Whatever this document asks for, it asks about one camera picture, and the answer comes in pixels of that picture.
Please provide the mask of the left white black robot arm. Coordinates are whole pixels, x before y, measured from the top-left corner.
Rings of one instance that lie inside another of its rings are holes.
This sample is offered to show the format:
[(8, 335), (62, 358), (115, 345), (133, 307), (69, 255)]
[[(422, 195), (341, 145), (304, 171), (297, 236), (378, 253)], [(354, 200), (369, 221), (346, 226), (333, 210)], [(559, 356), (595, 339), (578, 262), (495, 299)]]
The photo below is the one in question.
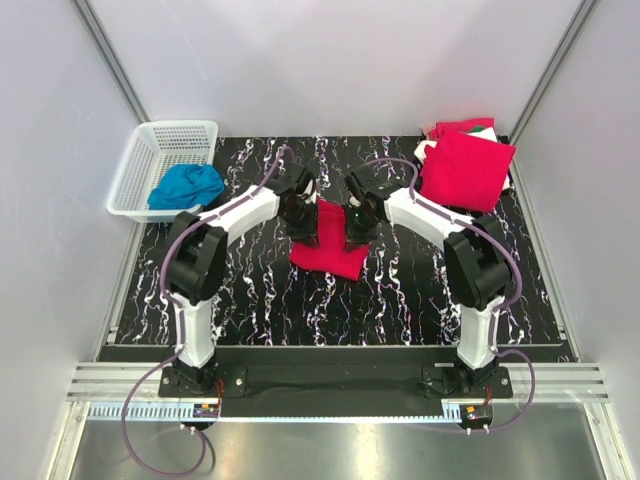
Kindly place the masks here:
[(299, 164), (271, 174), (239, 197), (198, 216), (179, 214), (161, 266), (163, 296), (174, 307), (177, 337), (162, 384), (204, 396), (221, 386), (211, 335), (213, 297), (223, 283), (227, 249), (258, 225), (279, 218), (289, 238), (316, 247), (316, 178)]

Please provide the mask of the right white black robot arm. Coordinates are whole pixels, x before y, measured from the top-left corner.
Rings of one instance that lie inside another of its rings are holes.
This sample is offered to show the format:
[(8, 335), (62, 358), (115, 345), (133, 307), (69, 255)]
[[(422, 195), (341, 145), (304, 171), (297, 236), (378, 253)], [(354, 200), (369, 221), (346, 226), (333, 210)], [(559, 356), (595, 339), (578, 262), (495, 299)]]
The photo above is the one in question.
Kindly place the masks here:
[(407, 183), (385, 179), (367, 164), (349, 173), (344, 206), (346, 246), (377, 238), (380, 223), (407, 228), (438, 247), (461, 331), (454, 364), (423, 379), (435, 398), (484, 395), (497, 373), (497, 324), (502, 309), (521, 295), (517, 264), (498, 241), (500, 224), (491, 216), (474, 219), (427, 200), (415, 191), (418, 174)]

